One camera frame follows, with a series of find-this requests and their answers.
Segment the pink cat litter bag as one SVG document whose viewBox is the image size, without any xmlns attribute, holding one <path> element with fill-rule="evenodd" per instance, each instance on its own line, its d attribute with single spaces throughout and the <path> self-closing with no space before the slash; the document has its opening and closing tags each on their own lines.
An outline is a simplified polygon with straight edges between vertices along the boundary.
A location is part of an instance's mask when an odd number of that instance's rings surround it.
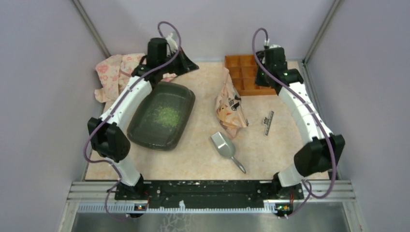
<svg viewBox="0 0 410 232">
<path fill-rule="evenodd" d="M 233 139 L 249 123 L 243 112 L 241 96 L 234 87 L 227 68 L 222 69 L 222 78 L 223 86 L 215 100 L 215 112 L 220 125 Z"/>
</svg>

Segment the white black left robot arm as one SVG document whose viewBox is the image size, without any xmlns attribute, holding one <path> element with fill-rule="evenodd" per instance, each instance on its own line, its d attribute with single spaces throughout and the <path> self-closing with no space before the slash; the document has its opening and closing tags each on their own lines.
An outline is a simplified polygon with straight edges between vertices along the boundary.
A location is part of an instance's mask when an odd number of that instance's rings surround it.
<svg viewBox="0 0 410 232">
<path fill-rule="evenodd" d="M 85 147 L 91 147 L 100 157 L 100 162 L 113 166 L 119 176 L 119 184 L 126 187 L 126 194 L 133 200 L 144 196 L 143 177 L 129 158 L 131 142 L 126 136 L 126 127 L 142 101 L 162 82 L 164 75 L 176 76 L 197 70 L 199 67 L 185 56 L 180 39 L 152 38 L 147 53 L 138 59 L 130 72 L 122 67 L 118 77 L 128 77 L 128 82 L 118 98 L 99 118 L 88 121 L 89 138 Z"/>
</svg>

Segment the grey bag sealing clip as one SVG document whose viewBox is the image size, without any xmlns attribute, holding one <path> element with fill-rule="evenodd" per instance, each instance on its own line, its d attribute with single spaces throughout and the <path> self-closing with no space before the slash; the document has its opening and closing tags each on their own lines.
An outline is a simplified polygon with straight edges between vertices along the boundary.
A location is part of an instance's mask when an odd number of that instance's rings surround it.
<svg viewBox="0 0 410 232">
<path fill-rule="evenodd" d="M 269 135 L 273 116 L 274 116 L 274 111 L 270 111 L 268 116 L 263 119 L 263 125 L 265 125 L 265 129 L 264 129 L 265 136 Z"/>
</svg>

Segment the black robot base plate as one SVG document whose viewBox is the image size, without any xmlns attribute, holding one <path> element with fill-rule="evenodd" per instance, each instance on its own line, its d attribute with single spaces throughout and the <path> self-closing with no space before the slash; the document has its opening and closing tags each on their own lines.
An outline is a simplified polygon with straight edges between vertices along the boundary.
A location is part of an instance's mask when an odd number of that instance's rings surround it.
<svg viewBox="0 0 410 232">
<path fill-rule="evenodd" d="M 136 187 L 119 184 L 115 200 L 148 200 L 148 207 L 187 209 L 262 208 L 265 200 L 304 198 L 301 184 L 279 188 L 270 180 L 149 180 Z"/>
</svg>

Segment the dark grey litter box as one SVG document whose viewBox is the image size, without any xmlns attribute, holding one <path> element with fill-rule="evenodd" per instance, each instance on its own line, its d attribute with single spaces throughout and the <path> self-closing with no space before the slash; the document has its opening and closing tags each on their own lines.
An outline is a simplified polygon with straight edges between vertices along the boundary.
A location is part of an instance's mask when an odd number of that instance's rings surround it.
<svg viewBox="0 0 410 232">
<path fill-rule="evenodd" d="M 176 148 L 191 116 L 196 96 L 186 86 L 160 82 L 135 111 L 127 137 L 145 148 Z"/>
</svg>

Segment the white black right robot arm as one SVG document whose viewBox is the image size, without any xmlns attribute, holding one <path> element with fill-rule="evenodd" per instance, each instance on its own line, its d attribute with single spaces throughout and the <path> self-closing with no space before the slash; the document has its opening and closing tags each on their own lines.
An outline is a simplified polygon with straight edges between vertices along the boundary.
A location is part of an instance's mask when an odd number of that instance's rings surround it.
<svg viewBox="0 0 410 232">
<path fill-rule="evenodd" d="M 337 165 L 345 140 L 335 135 L 322 121 L 297 69 L 288 69 L 284 48 L 264 46 L 256 53 L 259 61 L 255 83 L 271 87 L 288 107 L 301 135 L 303 147 L 294 155 L 293 163 L 273 177 L 272 192 L 285 199 L 305 177 L 322 173 Z"/>
</svg>

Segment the grey metal litter scoop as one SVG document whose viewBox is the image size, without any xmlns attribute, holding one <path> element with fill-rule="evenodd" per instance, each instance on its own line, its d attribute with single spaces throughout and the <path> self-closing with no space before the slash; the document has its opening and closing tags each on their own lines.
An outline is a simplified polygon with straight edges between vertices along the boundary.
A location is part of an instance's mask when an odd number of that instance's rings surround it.
<svg viewBox="0 0 410 232">
<path fill-rule="evenodd" d="M 243 164 L 235 157 L 236 147 L 234 143 L 226 135 L 216 132 L 210 136 L 210 139 L 219 155 L 231 160 L 244 174 L 247 173 Z"/>
</svg>

